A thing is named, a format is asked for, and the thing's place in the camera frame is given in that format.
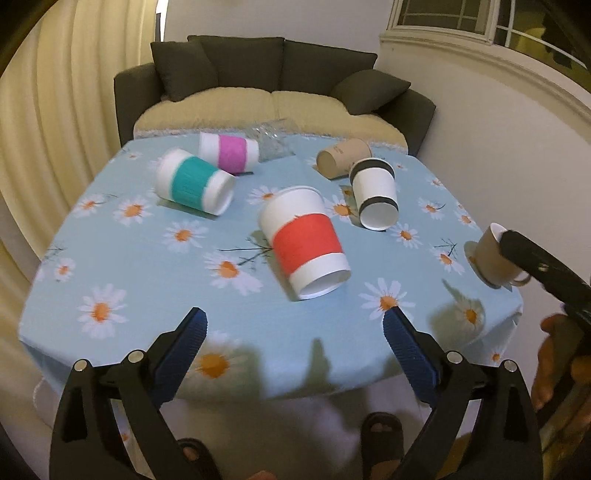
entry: light blue tablecloth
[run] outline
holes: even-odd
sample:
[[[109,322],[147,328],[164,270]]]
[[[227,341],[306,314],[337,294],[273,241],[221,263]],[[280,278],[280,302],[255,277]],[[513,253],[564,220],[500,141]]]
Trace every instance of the light blue tablecloth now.
[[[21,340],[56,390],[77,359],[105,365],[148,349],[193,306],[209,333],[184,397],[296,397],[398,373],[381,324],[395,302],[444,349],[500,360],[521,296],[475,273],[467,256],[482,232],[443,185],[416,158],[375,147],[395,168],[400,222],[372,232],[341,215],[347,202],[355,212],[348,180],[313,167],[335,140],[288,141],[296,155],[240,176],[219,218],[152,189],[158,158],[171,147],[196,153],[197,135],[136,140],[109,162],[57,233],[22,314]],[[346,284],[313,300],[293,301],[257,231],[265,199],[293,185],[320,190],[352,267]]]

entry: paper cup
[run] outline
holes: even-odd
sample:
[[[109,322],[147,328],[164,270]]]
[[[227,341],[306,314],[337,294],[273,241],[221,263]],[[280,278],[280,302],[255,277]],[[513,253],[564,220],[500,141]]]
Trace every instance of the paper cup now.
[[[228,173],[244,173],[253,171],[258,165],[259,146],[250,138],[202,132],[197,156]]]
[[[352,138],[321,150],[316,157],[316,168],[327,179],[335,179],[347,175],[354,162],[368,157],[371,157],[369,145]]]
[[[398,222],[398,199],[394,169],[380,158],[364,158],[349,173],[361,225],[369,230],[387,230]]]
[[[276,193],[261,210],[259,226],[301,300],[325,295],[351,276],[318,190],[298,186]]]
[[[175,148],[162,157],[155,191],[163,199],[221,215],[232,201],[235,183],[229,173]]]

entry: screw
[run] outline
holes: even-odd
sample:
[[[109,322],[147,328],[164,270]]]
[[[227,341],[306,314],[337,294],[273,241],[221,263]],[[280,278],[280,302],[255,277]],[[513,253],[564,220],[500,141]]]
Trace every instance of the screw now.
[[[464,357],[461,353],[451,351],[447,353],[447,359],[453,364],[461,364]]]
[[[503,366],[509,371],[509,372],[517,372],[517,364],[513,361],[513,360],[507,360],[503,363]]]
[[[144,353],[142,350],[134,350],[133,352],[131,352],[127,356],[127,360],[129,360],[133,364],[141,362],[143,360],[143,358],[144,358]]]
[[[77,372],[82,372],[86,367],[88,367],[88,363],[86,362],[86,360],[78,360],[74,364],[74,370],[76,370]]]

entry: white wall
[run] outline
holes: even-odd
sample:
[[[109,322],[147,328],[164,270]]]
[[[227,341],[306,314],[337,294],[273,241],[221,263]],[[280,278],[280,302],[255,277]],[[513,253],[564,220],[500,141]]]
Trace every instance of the white wall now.
[[[285,37],[377,52],[391,8],[392,0],[170,0],[165,40]]]
[[[482,61],[384,43],[378,68],[437,105],[419,157],[481,227],[498,222],[591,274],[591,125],[549,93]],[[509,347],[528,382],[540,320],[560,306],[536,282]]]

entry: throw pillow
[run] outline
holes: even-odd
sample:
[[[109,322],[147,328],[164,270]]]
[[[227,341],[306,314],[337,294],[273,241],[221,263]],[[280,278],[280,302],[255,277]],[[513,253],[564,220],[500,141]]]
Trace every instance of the throw pillow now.
[[[330,96],[343,102],[351,115],[364,115],[386,105],[409,87],[410,82],[379,70],[361,70],[338,83]]]
[[[217,87],[217,73],[198,42],[152,42],[152,58],[166,95],[178,102]]]
[[[217,69],[220,87],[247,87],[274,92],[279,89],[283,42],[275,38],[189,35],[203,46]]]
[[[330,95],[352,73],[373,68],[377,58],[375,53],[286,40],[281,90]]]

